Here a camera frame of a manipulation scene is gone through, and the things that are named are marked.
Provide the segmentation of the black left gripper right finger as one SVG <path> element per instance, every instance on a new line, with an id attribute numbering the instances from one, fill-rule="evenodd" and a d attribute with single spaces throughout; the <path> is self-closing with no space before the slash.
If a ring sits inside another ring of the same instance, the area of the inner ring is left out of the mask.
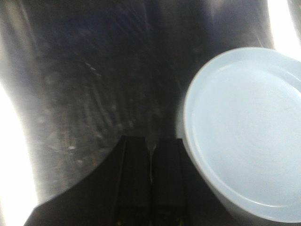
<path id="1" fill-rule="evenodd" d="M 152 156 L 152 223 L 182 226 L 186 199 L 176 139 L 160 139 Z"/>

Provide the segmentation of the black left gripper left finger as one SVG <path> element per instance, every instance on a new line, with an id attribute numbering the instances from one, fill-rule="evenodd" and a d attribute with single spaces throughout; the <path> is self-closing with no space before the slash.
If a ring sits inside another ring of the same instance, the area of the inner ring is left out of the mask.
<path id="1" fill-rule="evenodd" d="M 150 158 L 143 137 L 126 137 L 113 226 L 150 224 Z"/>

